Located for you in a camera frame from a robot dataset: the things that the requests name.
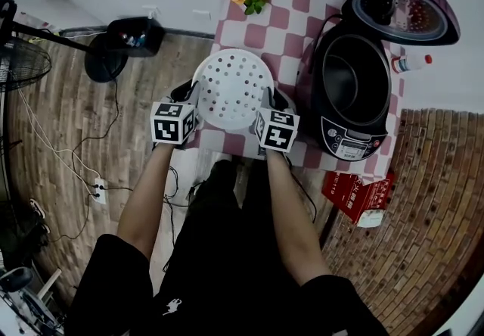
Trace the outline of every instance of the fan base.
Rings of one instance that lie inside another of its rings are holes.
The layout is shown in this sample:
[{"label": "fan base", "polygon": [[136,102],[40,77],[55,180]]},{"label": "fan base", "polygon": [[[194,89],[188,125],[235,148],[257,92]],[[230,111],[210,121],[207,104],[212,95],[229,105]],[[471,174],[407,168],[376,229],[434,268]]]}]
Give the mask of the fan base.
[{"label": "fan base", "polygon": [[[96,36],[89,46],[101,52],[106,52],[104,48],[105,37],[105,33]],[[106,83],[115,79],[123,71],[127,61],[128,56],[117,52],[106,52],[104,56],[86,53],[84,68],[92,80],[98,83]]]}]

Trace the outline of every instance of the red box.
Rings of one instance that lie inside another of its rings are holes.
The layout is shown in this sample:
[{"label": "red box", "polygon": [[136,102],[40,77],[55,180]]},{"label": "red box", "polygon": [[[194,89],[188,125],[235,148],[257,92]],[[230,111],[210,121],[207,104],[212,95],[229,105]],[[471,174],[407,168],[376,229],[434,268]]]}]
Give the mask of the red box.
[{"label": "red box", "polygon": [[395,174],[388,172],[385,180],[363,185],[357,175],[330,172],[323,184],[323,195],[351,218],[357,226],[365,226],[360,222],[365,211],[365,218],[375,210],[385,210],[386,198],[395,179]]}]

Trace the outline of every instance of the fiducial marker cube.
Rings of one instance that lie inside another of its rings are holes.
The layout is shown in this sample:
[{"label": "fiducial marker cube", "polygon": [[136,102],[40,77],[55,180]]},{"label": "fiducial marker cube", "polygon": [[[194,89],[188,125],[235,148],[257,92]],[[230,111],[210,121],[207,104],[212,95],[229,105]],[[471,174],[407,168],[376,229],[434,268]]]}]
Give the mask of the fiducial marker cube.
[{"label": "fiducial marker cube", "polygon": [[153,142],[180,145],[195,130],[197,108],[192,104],[154,102],[150,123]]},{"label": "fiducial marker cube", "polygon": [[289,152],[297,136],[299,116],[261,107],[256,118],[259,145],[273,151]]}]

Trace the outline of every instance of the table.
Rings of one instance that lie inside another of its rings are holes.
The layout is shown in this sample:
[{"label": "table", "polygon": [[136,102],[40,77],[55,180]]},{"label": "table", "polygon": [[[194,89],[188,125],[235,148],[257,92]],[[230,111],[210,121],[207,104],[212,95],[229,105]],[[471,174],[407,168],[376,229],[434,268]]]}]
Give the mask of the table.
[{"label": "table", "polygon": [[[323,0],[268,0],[261,14],[246,16],[244,5],[221,0],[221,12],[216,29],[212,53],[227,48],[242,48],[261,57],[267,63],[275,81],[275,87],[294,95],[298,73],[305,67],[323,20],[339,13],[339,8]],[[329,30],[336,19],[327,24]],[[405,54],[403,47],[383,42],[388,58]],[[380,150],[363,161],[338,160],[320,148],[308,145],[299,138],[294,142],[288,157],[295,166],[320,170],[352,173],[360,176],[364,184],[386,177],[402,112],[402,96],[405,83],[392,73],[392,94],[389,115],[386,120],[388,136]],[[259,143],[252,128],[225,131],[202,121],[188,143],[188,148],[208,148],[226,154],[263,159],[259,155]]]}]

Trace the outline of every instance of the control panel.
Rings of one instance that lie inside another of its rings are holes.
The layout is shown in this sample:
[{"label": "control panel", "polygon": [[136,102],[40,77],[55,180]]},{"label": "control panel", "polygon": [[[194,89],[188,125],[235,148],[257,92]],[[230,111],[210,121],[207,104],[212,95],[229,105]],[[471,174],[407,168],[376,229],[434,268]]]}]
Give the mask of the control panel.
[{"label": "control panel", "polygon": [[327,149],[345,161],[360,161],[370,157],[381,146],[384,135],[366,135],[366,138],[350,136],[348,129],[321,117],[321,132]]}]

